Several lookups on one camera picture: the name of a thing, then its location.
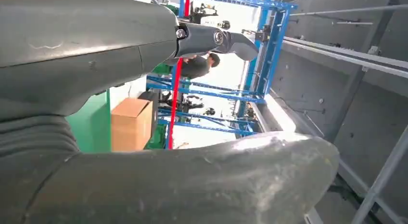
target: blue metal frame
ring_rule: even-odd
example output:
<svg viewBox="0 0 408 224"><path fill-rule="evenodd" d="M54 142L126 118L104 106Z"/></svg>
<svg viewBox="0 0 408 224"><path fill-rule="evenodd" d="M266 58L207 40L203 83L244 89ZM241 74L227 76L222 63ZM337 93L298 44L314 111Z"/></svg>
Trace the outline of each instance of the blue metal frame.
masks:
<svg viewBox="0 0 408 224"><path fill-rule="evenodd" d="M261 16L258 22L258 29L263 29L264 25L267 23L268 19L268 12L274 11L276 12L272 27L271 33L269 36L269 41L265 43L261 43L259 41L255 42L255 45L260 48L261 45L265 46L265 51L262 57L262 62L258 64L258 69L260 69L259 73L259 82L257 84L257 88L255 91L251 90L251 84L253 82L254 74L255 74L255 66L257 62L261 59L258 57L255 60L251 61L248 66L248 72L246 75L245 83L243 86L243 90L237 89L229 89L224 87L213 86L204 83L196 83L190 81L180 81L182 86L196 86L200 88L218 90L218 92L213 91L205 91L205 90L190 90L184 87L180 87L178 89L181 93L193 93L193 94L202 94L202 95L209 95L215 97L226 98L229 100L236 100L236 101L245 101L245 102L254 102L254 103L265 103L264 97L269 93L269 88L272 85L275 68L277 67L279 54L281 51L284 33L286 31L288 22L289 22L289 15L291 10L297 8L295 4L284 3L284 2L277 2L271 0L215 0L215 1L222 1L226 3L238 4L238 5L245 5L250 7L262 7ZM180 0L180 9L179 9L179 17L184 16L184 10L189 9L185 8L184 0ZM172 75L175 75L175 67L172 70ZM148 76L148 80L151 80L154 83L148 83L146 85L147 88L158 88L162 90L170 90L174 89L175 81L173 79L166 79L166 78L159 78ZM185 126L185 127L192 127L192 128L199 128L199 129L206 129L206 130L214 130L214 131L221 131L221 132L230 132L235 133L239 136L247 136L255 134L253 132L253 127L256 125L255 122L246 121L246 120L239 120L240 118L244 117L246 111L246 103L240 103L240 107L238 109L238 119L222 119L222 118L215 118L215 117L208 117L202 116L197 114L190 114L190 113L182 113L177 112L176 115L178 117L185 116L185 117L194 117L194 118L202 118L207 119L211 122L219 124L221 126L227 127L229 129L220 129L220 128L211 128L211 127L204 127L201 125L194 125L189 123L182 123L176 122L175 125ZM169 116L171 113L169 110L159 110L159 117ZM227 121L230 125L226 125L221 123L223 121ZM169 122L163 119L159 119L159 123L161 124L168 124Z"/></svg>
<svg viewBox="0 0 408 224"><path fill-rule="evenodd" d="M278 8L280 10L296 9L297 5L271 0L226 0L226 2L231 2L233 4L239 4L240 2L247 3L252 6L260 6L263 8Z"/></svg>
<svg viewBox="0 0 408 224"><path fill-rule="evenodd" d="M159 109L158 113L159 117L164 117L168 116L171 114L170 110L166 109ZM210 119L210 120L215 120L215 121L228 121L230 123L237 123L237 124L255 124L253 121L249 120L239 120L239 119L224 119L224 118L218 118L218 117L209 117L209 116L204 116L204 115L198 115L198 114L192 114L192 113L185 113L185 112L176 112L177 116L185 116L185 117L194 117L194 118L203 118L203 119Z"/></svg>
<svg viewBox="0 0 408 224"><path fill-rule="evenodd" d="M158 123L159 124L167 124L167 125L170 124L169 121L164 120L164 119L159 119ZM201 125L197 125L197 124L189 124L189 123L182 123L182 122L175 122L174 125L190 127L190 128L196 128L196 129L219 131L219 132L229 132L229 133L235 133L235 134L238 134L238 135L254 135L254 134L256 134L255 132L250 132L250 131L246 131L246 130L220 129L220 128L212 128L212 127L206 127L206 126L201 126Z"/></svg>
<svg viewBox="0 0 408 224"><path fill-rule="evenodd" d="M269 12L269 9L268 9L268 8L263 8L263 9L262 9L262 11L261 11L261 16L260 16L259 21L258 21L258 30L263 29L263 28L264 28L264 25L267 23L267 20L268 20L268 12ZM258 49L260 49L260 47L261 47L261 42L258 41L258 40L256 40L256 41L255 41L255 46L256 46ZM250 90L250 89L251 89L252 80L253 80L253 77L254 77L254 74L255 74L255 66L256 66L257 61L258 61L258 58L252 60L252 61L249 63L248 72L247 72L247 74L246 74L246 79L245 79L245 83L244 83L244 87L243 87L244 90ZM239 116L239 117L244 116L244 115L245 115L245 111L246 111L246 103L240 103L240 107L239 107L239 109L238 109L238 116Z"/></svg>
<svg viewBox="0 0 408 224"><path fill-rule="evenodd" d="M173 90L173 87L170 85L159 85L159 84L154 84L154 83L147 83L146 88L157 88L157 89L162 89L162 90ZM230 99L230 100L241 100L241 101L247 101L247 102L254 102L258 104L264 104L265 100L261 98L259 95L254 95L254 92L244 92L242 96L239 95L229 95L227 93L230 92L206 92L206 91L199 91L199 90L190 90L187 88L179 88L179 92L181 93L192 93L192 94L200 94L200 95L209 95L209 96L215 96L215 97L221 97L225 99Z"/></svg>
<svg viewBox="0 0 408 224"><path fill-rule="evenodd" d="M184 5L184 0L180 0L180 7L179 7L179 9L178 9L178 13L179 13L178 17L179 17L179 18L183 18L183 17L184 17L184 7L185 7L185 5Z"/></svg>

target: machine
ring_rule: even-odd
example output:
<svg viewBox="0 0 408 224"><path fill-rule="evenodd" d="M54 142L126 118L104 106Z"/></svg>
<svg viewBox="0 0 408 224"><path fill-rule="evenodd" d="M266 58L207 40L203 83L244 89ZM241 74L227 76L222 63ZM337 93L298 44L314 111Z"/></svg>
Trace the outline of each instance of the machine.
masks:
<svg viewBox="0 0 408 224"><path fill-rule="evenodd" d="M295 133L79 151L64 117L90 96L173 58L212 50L252 60L257 48L242 34L131 0L0 0L0 24L1 223L295 224L334 179L336 147Z"/></svg>

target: green panel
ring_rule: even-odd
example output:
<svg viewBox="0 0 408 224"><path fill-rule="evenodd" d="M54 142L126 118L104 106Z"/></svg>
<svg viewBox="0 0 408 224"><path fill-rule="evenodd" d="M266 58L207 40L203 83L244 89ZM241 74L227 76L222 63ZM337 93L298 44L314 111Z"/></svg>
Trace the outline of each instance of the green panel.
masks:
<svg viewBox="0 0 408 224"><path fill-rule="evenodd" d="M111 151L111 110L109 91L92 96L75 114L67 118L81 151Z"/></svg>

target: concrete wall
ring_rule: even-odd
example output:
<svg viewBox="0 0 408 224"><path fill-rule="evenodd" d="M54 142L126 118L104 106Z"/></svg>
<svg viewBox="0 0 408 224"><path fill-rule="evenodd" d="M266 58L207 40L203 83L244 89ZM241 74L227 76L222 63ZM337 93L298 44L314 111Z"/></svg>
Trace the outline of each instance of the concrete wall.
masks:
<svg viewBox="0 0 408 224"><path fill-rule="evenodd" d="M294 13L331 11L385 5L385 0L299 0ZM328 14L346 20L376 23L381 12ZM394 13L380 42L382 56L408 61L407 11ZM372 26L336 24L333 18L293 16L286 36L304 36L307 41L361 51ZM323 132L333 123L339 98L349 80L350 73L359 66L316 54L289 45L283 46L272 89L288 106L302 117L304 111ZM376 70L369 70L352 102L335 144L343 160L371 185L393 146L408 124L408 79L399 78ZM397 172L382 193L382 198L401 216L408 216L408 188L405 170L408 156L404 156ZM332 205L319 209L341 213ZM343 223L330 220L332 215L322 215L326 223Z"/></svg>

